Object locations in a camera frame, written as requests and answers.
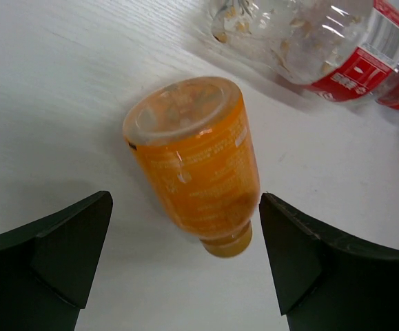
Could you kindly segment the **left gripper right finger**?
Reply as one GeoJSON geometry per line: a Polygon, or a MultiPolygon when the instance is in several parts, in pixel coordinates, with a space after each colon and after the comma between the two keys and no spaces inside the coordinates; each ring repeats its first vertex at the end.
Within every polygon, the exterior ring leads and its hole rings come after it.
{"type": "Polygon", "coordinates": [[[399,250],[348,234],[270,193],[259,212],[290,330],[399,330],[399,250]]]}

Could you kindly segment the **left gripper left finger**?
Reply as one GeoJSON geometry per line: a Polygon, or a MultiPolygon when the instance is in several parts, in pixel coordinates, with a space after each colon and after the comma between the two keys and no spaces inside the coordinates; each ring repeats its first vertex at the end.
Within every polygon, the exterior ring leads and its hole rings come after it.
{"type": "Polygon", "coordinates": [[[110,224],[112,196],[97,192],[0,234],[0,330],[74,330],[110,224]]]}

